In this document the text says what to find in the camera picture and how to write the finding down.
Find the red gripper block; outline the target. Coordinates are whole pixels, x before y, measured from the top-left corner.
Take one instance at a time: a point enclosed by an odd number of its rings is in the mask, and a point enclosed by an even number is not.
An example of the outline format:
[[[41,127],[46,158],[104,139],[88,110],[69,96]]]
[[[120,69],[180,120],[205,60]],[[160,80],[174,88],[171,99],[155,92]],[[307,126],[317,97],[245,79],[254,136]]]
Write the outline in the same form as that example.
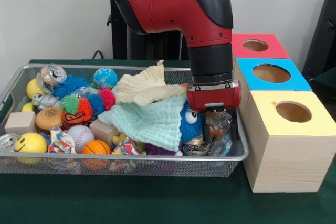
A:
[[[228,109],[231,116],[230,136],[237,140],[237,110],[241,102],[241,84],[239,80],[213,86],[187,86],[187,100],[192,110],[201,111],[203,141],[210,143],[210,129],[206,123],[206,110]]]

